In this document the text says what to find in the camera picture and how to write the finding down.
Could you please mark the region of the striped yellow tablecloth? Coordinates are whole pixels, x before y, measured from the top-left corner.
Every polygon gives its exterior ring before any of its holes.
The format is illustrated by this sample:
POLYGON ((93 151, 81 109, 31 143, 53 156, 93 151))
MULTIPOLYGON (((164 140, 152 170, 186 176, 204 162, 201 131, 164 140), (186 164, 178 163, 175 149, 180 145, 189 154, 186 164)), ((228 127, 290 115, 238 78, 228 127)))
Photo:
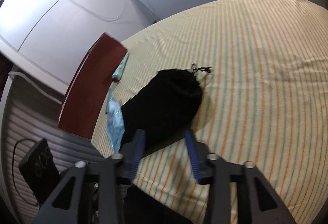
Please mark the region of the striped yellow tablecloth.
POLYGON ((219 0, 124 40, 114 91, 125 103, 164 69, 209 66, 196 137, 233 163, 252 161, 297 223, 327 200, 327 9, 308 0, 219 0))

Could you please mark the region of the small patterned tube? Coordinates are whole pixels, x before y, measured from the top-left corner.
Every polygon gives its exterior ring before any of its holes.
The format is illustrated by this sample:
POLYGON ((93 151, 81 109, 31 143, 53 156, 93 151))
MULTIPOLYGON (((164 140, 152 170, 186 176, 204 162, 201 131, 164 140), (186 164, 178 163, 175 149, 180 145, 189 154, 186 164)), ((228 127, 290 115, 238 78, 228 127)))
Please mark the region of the small patterned tube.
POLYGON ((119 66, 117 67, 115 72, 112 74, 112 81, 113 82, 116 82, 116 83, 120 82, 129 56, 130 56, 129 53, 125 54, 125 56, 123 57, 121 63, 119 64, 119 66))

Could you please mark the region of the dark red cardboard box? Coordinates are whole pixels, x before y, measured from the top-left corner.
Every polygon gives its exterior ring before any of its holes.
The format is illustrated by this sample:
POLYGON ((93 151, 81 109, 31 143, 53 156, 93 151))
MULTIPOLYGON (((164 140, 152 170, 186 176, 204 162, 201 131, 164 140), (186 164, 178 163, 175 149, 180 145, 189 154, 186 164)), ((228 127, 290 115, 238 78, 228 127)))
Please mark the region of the dark red cardboard box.
POLYGON ((92 45, 66 91, 58 118, 61 130, 91 140, 112 75, 126 53, 107 33, 92 45))

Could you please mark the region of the light blue plastic packet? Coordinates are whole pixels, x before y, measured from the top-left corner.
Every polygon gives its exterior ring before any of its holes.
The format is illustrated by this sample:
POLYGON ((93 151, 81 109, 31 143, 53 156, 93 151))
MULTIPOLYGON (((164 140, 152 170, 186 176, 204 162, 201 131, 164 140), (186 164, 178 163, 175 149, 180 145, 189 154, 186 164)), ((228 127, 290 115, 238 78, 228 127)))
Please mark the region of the light blue plastic packet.
POLYGON ((107 116, 107 135, 114 153, 118 153, 121 147, 121 141, 125 132, 123 114, 120 104, 113 97, 114 87, 108 90, 106 103, 107 116))

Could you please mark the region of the black fabric pouch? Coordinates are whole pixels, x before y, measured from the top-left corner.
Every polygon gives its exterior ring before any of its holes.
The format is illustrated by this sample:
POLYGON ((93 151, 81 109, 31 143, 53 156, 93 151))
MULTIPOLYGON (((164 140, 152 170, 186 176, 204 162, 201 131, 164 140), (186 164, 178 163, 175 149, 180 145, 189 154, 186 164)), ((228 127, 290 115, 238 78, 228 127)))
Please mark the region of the black fabric pouch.
POLYGON ((132 142, 138 130, 145 132, 144 157, 181 140, 191 128, 203 98, 197 74, 209 74, 211 70, 193 67, 158 71, 138 94, 121 106, 125 129, 121 147, 132 142))

